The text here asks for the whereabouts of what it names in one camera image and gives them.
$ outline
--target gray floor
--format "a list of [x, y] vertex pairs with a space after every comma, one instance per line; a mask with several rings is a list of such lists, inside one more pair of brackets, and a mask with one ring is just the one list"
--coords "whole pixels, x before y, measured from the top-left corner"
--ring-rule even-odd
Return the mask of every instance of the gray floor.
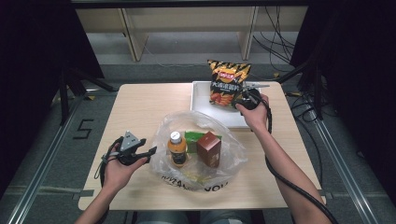
[[[261, 34], [255, 36], [264, 43]], [[283, 34], [290, 42], [296, 39], [296, 33]], [[114, 86], [123, 83], [178, 81], [209, 79], [207, 73], [207, 59], [221, 60], [235, 63], [252, 63], [252, 78], [256, 80], [268, 80], [274, 77], [274, 73], [284, 74], [276, 68], [290, 70], [283, 61], [270, 55], [256, 42], [252, 43], [248, 61], [242, 61], [239, 46], [234, 33], [168, 33], [152, 34], [149, 36], [147, 48], [139, 63], [132, 62], [128, 45], [122, 34], [89, 34], [96, 57], [102, 65], [106, 76], [106, 82]], [[134, 73], [138, 66], [144, 74]], [[163, 73], [158, 80], [158, 73]], [[296, 91], [296, 83], [299, 76], [283, 84], [284, 92]], [[91, 83], [85, 83], [87, 89], [97, 90]], [[39, 191], [30, 206], [24, 223], [71, 223], [81, 211], [78, 210], [78, 195], [85, 184], [86, 173], [91, 167], [92, 158], [99, 144], [103, 129], [106, 126], [106, 118], [117, 96], [115, 92], [92, 91], [95, 99], [70, 99], [71, 105], [77, 105], [70, 127], [50, 164], [50, 169], [39, 188]], [[288, 97], [290, 105], [302, 103], [303, 100]], [[302, 114], [309, 105], [299, 106], [293, 109], [295, 115]], [[342, 155], [348, 171], [352, 174], [356, 183], [357, 191], [361, 191], [362, 202], [367, 202], [371, 209], [370, 214], [363, 212], [358, 203], [351, 197], [348, 183], [334, 165], [331, 151], [333, 149], [323, 141], [323, 135], [319, 134], [319, 123], [316, 121], [297, 122], [300, 133], [304, 140], [308, 154], [313, 162], [318, 176], [322, 176], [322, 187], [327, 196], [327, 203], [339, 223], [396, 223], [396, 209], [390, 202], [387, 194], [375, 178], [364, 158], [357, 155], [359, 149], [354, 144], [349, 132], [331, 105], [324, 108], [323, 125], [329, 131], [333, 146]], [[51, 141], [59, 129], [60, 104], [55, 97], [48, 119], [43, 124], [41, 132], [16, 173], [5, 196], [0, 202], [0, 223], [7, 223], [12, 211], [18, 204], [24, 190], [29, 185], [42, 158], [45, 157]], [[305, 119], [312, 119], [315, 115], [307, 114]], [[85, 140], [77, 140], [81, 136], [78, 132], [80, 121], [89, 119], [84, 123], [84, 128], [90, 129], [90, 137]], [[266, 223], [291, 223], [288, 209], [265, 209], [263, 210]], [[374, 216], [374, 221], [364, 217]], [[130, 212], [112, 211], [106, 223], [125, 223], [131, 217]]]

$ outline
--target green package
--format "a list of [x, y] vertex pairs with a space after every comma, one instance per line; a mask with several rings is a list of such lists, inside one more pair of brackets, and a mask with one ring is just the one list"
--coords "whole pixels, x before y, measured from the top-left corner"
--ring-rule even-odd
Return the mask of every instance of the green package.
[[[187, 152], [188, 153], [196, 153], [198, 140], [204, 136], [206, 133], [194, 132], [194, 131], [186, 131], [184, 132], [184, 138], [186, 138], [187, 142]], [[221, 135], [216, 135], [216, 137], [221, 140]]]

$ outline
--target white tray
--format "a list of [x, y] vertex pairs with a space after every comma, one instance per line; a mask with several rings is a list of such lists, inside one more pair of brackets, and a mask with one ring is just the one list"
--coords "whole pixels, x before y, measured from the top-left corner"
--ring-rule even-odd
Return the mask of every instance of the white tray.
[[[248, 128], [241, 113], [233, 108], [212, 105], [210, 99], [210, 81], [193, 81], [190, 110], [199, 111], [217, 119], [228, 128]], [[256, 82], [247, 82], [248, 85], [259, 85]]]

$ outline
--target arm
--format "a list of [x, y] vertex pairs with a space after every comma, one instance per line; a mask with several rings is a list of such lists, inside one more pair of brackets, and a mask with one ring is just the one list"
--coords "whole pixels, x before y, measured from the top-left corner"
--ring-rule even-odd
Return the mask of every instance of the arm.
[[128, 184], [134, 171], [147, 161], [147, 158], [142, 158], [130, 166], [125, 166], [118, 160], [112, 159], [113, 157], [109, 158], [105, 170], [105, 183], [101, 191], [78, 218], [76, 224], [88, 224], [98, 221], [106, 212], [116, 194]]
[[[262, 94], [262, 99], [268, 102], [268, 97]], [[275, 138], [268, 133], [266, 127], [266, 109], [262, 103], [253, 110], [247, 110], [242, 105], [236, 105], [244, 115], [250, 129], [259, 139], [268, 161], [274, 169], [293, 184], [307, 191], [323, 203], [318, 190], [305, 173], [283, 150]], [[304, 196], [289, 188], [280, 180], [276, 180], [279, 190], [291, 210], [296, 223], [330, 223], [330, 220]]]

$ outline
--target food item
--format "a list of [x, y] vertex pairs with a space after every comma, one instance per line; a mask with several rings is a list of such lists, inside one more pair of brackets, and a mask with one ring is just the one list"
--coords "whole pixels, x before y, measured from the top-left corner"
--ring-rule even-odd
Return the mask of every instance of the food item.
[[168, 141], [171, 161], [177, 167], [182, 167], [187, 160], [186, 139], [179, 132], [172, 132]]
[[[205, 133], [202, 132], [195, 132], [195, 131], [184, 132], [184, 138], [186, 138], [188, 153], [197, 152], [197, 141], [204, 135]], [[221, 140], [221, 135], [216, 135], [216, 137]]]
[[212, 69], [210, 99], [212, 105], [233, 107], [231, 101], [242, 87], [250, 71], [249, 63], [224, 63], [208, 60]]
[[207, 132], [197, 142], [197, 154], [211, 168], [219, 167], [221, 140], [212, 132]]

